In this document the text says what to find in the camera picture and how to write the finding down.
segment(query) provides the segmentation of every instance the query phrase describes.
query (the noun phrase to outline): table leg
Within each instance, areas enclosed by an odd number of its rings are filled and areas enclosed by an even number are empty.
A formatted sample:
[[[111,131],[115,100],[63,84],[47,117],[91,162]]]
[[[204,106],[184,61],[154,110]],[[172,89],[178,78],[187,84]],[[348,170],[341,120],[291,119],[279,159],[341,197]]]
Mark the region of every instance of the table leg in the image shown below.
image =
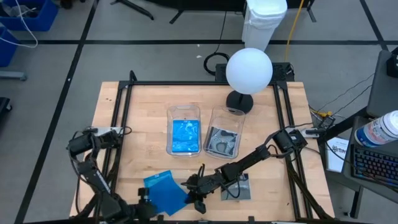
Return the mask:
[[[359,208],[361,207],[362,194],[364,188],[362,186],[359,187],[359,191],[355,192],[353,206],[351,207],[350,212],[346,212],[345,215],[351,218],[358,218]]]
[[[330,128],[324,137],[324,140],[327,141],[329,139],[332,139],[342,133],[343,131],[348,130],[349,128],[353,127],[354,124],[354,119],[356,116],[362,116],[362,117],[369,117],[369,115],[366,112],[367,106],[365,106],[363,109],[359,110],[355,114],[351,115],[349,118],[345,119],[344,121],[334,125],[332,128]]]

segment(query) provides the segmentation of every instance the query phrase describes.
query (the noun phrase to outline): wooden tabletop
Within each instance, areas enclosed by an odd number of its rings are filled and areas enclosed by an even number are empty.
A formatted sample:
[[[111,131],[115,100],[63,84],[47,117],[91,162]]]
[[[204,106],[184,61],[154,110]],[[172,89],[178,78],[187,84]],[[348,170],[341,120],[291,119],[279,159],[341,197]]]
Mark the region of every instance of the wooden tabletop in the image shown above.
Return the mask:
[[[93,126],[107,127],[111,123],[118,82],[104,82],[94,115]],[[290,104],[295,124],[311,122],[308,101],[303,83],[288,83]],[[197,105],[201,112],[201,133],[205,139],[211,111],[214,106],[225,105],[226,96],[232,89],[230,86],[133,86],[127,126],[132,133],[124,137],[121,163],[119,167],[116,192],[127,203],[137,203],[137,190],[143,187],[143,178],[171,170],[176,182],[181,183],[193,173],[197,173],[202,163],[206,164],[205,175],[213,174],[214,168],[225,164],[226,160],[207,156],[205,152],[197,157],[175,158],[166,152],[167,116],[166,110],[175,105]],[[239,156],[237,161],[258,145],[268,135],[279,129],[279,120],[275,106],[272,87],[253,95],[253,109],[246,115],[244,122]],[[280,99],[284,110],[285,122],[287,115],[283,93]],[[120,123],[124,102],[121,102],[118,122]],[[318,150],[316,140],[308,139],[308,147]],[[301,153],[307,186],[317,202],[324,210],[334,217],[330,194],[319,154],[304,149]],[[102,167],[104,151],[98,156],[98,167]],[[220,190],[205,199],[207,212],[197,212],[193,205],[187,205],[173,216],[165,215],[166,220],[239,220],[246,221],[254,216],[256,221],[294,220],[293,207],[287,178],[285,161],[269,158],[259,162],[247,170],[251,185],[251,200],[221,201]],[[302,194],[297,188],[301,214],[304,217]],[[81,183],[78,204],[80,209],[93,196],[89,186]],[[75,215],[72,205],[71,215]]]

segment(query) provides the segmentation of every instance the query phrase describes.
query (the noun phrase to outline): plastic lid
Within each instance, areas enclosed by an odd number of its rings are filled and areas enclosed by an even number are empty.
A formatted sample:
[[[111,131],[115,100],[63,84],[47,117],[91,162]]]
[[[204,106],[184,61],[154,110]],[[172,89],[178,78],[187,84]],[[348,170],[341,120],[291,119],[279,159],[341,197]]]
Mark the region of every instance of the plastic lid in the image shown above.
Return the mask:
[[[285,14],[286,0],[247,0],[248,8],[257,17],[269,17]]]
[[[387,129],[392,134],[398,136],[398,110],[388,113],[384,117],[384,124],[386,125]]]

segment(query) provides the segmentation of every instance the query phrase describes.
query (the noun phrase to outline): white cable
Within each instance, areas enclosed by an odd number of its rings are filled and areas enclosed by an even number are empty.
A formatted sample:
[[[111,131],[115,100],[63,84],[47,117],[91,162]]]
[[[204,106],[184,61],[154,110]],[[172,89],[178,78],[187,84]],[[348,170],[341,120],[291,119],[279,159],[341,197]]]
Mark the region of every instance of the white cable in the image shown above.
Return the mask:
[[[18,6],[19,16],[21,17],[21,21],[22,21],[22,23],[24,24],[26,30],[31,34],[31,36],[33,37],[33,39],[35,39],[35,45],[34,45],[34,46],[29,46],[29,45],[24,45],[24,44],[17,44],[17,43],[13,43],[13,42],[11,42],[11,41],[5,40],[5,39],[3,39],[3,38],[1,38],[1,37],[0,37],[0,40],[2,40],[2,41],[4,41],[4,42],[7,42],[7,43],[9,43],[9,44],[16,45],[16,46],[28,47],[28,48],[32,48],[32,49],[33,49],[33,48],[36,48],[36,47],[38,46],[38,44],[39,44],[39,41],[37,41],[35,35],[33,35],[32,31],[30,31],[30,29],[29,29],[28,26],[26,25],[25,20],[24,20],[24,17],[22,16],[23,13],[22,13],[22,11],[21,11],[21,6],[19,5],[18,0],[15,0],[15,2],[17,3],[17,6]]]
[[[337,116],[337,117],[340,117],[340,118],[343,118],[343,119],[347,119],[346,117],[344,117],[344,116],[342,116],[340,114],[334,114],[333,116]]]
[[[314,113],[312,111],[310,111],[310,112],[317,120],[322,121],[322,119],[320,119],[316,113]]]
[[[18,17],[21,17],[21,16],[23,16],[24,14],[27,14],[28,12],[33,12],[34,10],[36,10],[37,8],[36,7],[34,7],[33,9],[28,9],[28,10],[26,10],[24,13],[22,13],[21,15],[19,15]]]

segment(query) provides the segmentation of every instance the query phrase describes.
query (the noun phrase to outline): black clamp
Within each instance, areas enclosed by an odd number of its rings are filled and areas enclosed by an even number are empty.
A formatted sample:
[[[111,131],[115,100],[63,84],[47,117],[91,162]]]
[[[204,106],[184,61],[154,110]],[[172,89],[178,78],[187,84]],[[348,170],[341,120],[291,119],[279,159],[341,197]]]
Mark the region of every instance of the black clamp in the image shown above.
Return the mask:
[[[136,74],[134,73],[133,70],[130,70],[130,76],[128,81],[120,81],[118,90],[121,90],[123,88],[126,88],[129,85],[134,85],[134,82],[138,81]]]
[[[256,222],[254,221],[254,216],[249,217],[249,223],[248,224],[255,224]]]
[[[163,224],[163,223],[164,223],[164,215],[158,215],[157,224]]]

